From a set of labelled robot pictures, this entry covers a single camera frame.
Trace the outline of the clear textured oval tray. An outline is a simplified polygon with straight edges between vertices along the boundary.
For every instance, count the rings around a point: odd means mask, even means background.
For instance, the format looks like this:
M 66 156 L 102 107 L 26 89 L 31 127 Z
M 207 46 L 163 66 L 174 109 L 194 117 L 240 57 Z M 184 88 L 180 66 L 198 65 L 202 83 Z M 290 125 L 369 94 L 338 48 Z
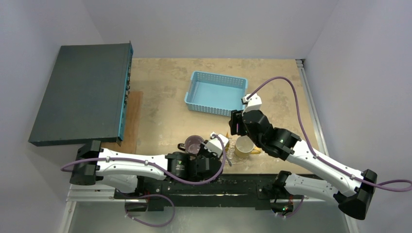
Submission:
M 235 149 L 230 148 L 228 152 L 226 152 L 226 155 L 229 157 L 229 159 L 232 162 L 232 165 L 240 165 L 246 163 L 248 160 L 250 160 L 251 155 L 247 155 L 245 157 L 239 157 L 235 154 Z

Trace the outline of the yellow mug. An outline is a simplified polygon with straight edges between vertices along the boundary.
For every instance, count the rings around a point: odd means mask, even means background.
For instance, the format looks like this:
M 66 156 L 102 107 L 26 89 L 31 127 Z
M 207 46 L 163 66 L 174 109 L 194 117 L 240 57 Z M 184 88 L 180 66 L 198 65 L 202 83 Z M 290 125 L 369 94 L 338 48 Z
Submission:
M 235 141 L 235 155 L 239 158 L 247 158 L 261 152 L 262 150 L 255 146 L 248 136 L 240 136 Z

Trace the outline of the purple translucent mug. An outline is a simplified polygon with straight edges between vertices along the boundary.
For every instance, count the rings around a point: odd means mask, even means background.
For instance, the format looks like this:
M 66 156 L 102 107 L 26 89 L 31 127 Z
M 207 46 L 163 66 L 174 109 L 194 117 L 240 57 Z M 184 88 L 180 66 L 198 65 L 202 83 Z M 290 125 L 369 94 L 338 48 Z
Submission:
M 179 143 L 177 148 L 185 153 L 197 155 L 204 139 L 198 135 L 189 136 L 184 143 Z

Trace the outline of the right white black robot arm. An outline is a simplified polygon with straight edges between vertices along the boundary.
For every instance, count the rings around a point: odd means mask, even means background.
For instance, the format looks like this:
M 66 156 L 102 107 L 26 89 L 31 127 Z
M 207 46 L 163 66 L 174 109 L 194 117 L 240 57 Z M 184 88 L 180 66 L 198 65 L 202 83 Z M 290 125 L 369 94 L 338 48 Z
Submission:
M 291 131 L 273 127 L 260 110 L 231 111 L 229 127 L 232 135 L 247 136 L 269 156 L 299 165 L 319 177 L 300 180 L 296 174 L 282 171 L 280 180 L 273 184 L 276 196 L 305 195 L 327 200 L 337 203 L 352 218 L 366 218 L 378 178 L 374 171 L 356 170 L 329 158 Z

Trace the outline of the grey toothbrush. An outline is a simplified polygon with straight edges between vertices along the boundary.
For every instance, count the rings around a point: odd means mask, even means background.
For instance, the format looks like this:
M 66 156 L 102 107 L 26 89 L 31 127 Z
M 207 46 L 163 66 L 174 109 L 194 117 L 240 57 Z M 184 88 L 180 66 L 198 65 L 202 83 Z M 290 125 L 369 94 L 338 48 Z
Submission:
M 227 163 L 228 163 L 229 166 L 232 166 L 232 162 L 231 162 L 231 160 L 229 159 L 228 156 L 226 156 L 226 161 L 227 161 Z

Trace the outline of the yellow toothpaste tube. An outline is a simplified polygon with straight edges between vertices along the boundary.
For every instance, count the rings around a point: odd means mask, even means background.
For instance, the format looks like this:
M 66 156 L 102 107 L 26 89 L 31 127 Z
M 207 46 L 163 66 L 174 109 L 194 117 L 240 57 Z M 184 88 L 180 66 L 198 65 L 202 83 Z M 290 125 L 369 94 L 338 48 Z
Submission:
M 230 137 L 229 137 L 229 133 L 227 132 L 226 135 L 226 143 L 225 143 L 225 151 L 228 152 L 229 147 L 230 147 Z

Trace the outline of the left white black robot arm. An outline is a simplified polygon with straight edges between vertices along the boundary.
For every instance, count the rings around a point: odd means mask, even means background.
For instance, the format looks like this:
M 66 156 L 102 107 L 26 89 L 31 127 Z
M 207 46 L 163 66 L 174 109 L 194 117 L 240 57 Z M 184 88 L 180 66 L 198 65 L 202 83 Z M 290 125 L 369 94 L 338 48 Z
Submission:
M 196 154 L 175 151 L 161 155 L 137 155 L 103 148 L 101 141 L 93 140 L 77 151 L 76 160 L 61 170 L 70 172 L 74 185 L 111 186 L 134 199 L 143 196 L 145 177 L 157 181 L 175 180 L 184 184 L 202 185 L 222 173 L 220 160 L 228 140 L 214 137 L 200 144 Z

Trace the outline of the light blue perforated basket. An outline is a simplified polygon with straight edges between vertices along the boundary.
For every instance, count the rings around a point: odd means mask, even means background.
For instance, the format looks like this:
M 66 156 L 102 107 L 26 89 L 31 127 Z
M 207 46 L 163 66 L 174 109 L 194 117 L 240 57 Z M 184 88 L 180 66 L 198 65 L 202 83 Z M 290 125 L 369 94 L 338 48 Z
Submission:
M 230 117 L 232 110 L 244 109 L 247 89 L 246 78 L 195 71 L 184 101 L 190 111 Z

